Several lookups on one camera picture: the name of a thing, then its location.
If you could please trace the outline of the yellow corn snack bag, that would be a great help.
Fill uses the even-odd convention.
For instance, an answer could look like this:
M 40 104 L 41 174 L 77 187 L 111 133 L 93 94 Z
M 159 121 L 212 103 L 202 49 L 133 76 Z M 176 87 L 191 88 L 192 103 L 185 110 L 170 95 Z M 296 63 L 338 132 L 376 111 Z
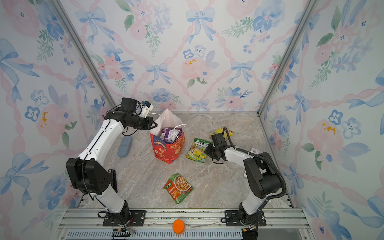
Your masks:
M 228 133 L 229 133 L 229 136 L 233 136 L 235 133 L 231 130 L 228 130 Z M 217 129 L 216 131 L 212 132 L 209 137 L 212 138 L 213 135 L 216 135 L 216 134 L 223 134 L 225 140 L 228 138 L 228 135 L 227 135 L 227 131 L 224 130 L 224 128 L 219 128 Z

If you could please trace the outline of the green Fox's tea candy bag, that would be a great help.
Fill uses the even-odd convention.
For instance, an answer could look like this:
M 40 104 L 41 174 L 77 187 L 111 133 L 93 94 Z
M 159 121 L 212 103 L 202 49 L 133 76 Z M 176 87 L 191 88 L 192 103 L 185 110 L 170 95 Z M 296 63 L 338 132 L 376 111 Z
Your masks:
M 209 144 L 211 144 L 211 142 L 195 138 L 191 148 L 186 155 L 186 158 L 195 162 L 204 163 L 207 158 L 205 150 Z

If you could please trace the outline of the purple snack packet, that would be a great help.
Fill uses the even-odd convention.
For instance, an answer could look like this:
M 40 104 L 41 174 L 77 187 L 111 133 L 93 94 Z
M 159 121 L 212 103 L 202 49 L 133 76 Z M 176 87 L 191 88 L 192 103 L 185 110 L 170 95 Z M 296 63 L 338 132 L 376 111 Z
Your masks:
M 161 130 L 160 138 L 166 144 L 173 144 L 181 137 L 182 133 L 182 128 L 164 128 Z

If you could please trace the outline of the red paper gift bag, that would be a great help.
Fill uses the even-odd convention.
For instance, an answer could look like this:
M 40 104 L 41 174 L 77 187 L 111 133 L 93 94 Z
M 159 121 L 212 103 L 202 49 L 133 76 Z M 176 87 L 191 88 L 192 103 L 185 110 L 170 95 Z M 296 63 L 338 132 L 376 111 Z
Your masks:
M 180 156 L 184 147 L 186 124 L 168 109 L 160 114 L 155 124 L 157 126 L 150 130 L 155 157 L 171 164 Z

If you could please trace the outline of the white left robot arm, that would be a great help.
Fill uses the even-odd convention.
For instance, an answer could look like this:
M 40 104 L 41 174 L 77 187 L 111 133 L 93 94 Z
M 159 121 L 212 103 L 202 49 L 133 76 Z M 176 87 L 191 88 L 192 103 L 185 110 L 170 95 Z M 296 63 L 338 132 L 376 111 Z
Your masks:
M 85 150 L 66 162 L 72 187 L 103 205 L 105 211 L 100 218 L 120 226 L 127 226 L 132 216 L 128 202 L 118 195 L 116 171 L 106 170 L 104 161 L 125 129 L 149 131 L 157 127 L 153 117 L 148 115 L 153 108 L 148 101 L 123 98 L 120 105 L 106 112 L 101 128 Z

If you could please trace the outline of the blue grey object behind arm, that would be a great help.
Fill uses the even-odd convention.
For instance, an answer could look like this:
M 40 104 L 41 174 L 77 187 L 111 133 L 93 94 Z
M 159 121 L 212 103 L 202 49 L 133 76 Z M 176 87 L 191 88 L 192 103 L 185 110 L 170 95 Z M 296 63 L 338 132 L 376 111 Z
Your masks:
M 132 141 L 133 140 L 132 140 L 131 136 L 124 136 L 123 137 L 121 144 L 118 148 L 118 152 L 117 152 L 118 157 L 124 158 L 129 154 L 131 146 L 132 146 Z

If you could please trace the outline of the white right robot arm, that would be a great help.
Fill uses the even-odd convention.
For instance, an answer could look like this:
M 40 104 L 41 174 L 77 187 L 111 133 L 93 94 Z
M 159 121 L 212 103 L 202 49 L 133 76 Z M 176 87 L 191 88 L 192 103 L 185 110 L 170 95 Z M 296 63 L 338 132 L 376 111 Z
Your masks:
M 239 221 L 244 226 L 256 225 L 266 204 L 286 194 L 287 186 L 283 175 L 268 153 L 255 154 L 238 148 L 223 133 L 214 134 L 212 140 L 206 147 L 205 154 L 213 161 L 223 160 L 243 167 L 250 188 L 249 195 L 239 205 L 239 216 L 230 217 L 229 221 Z

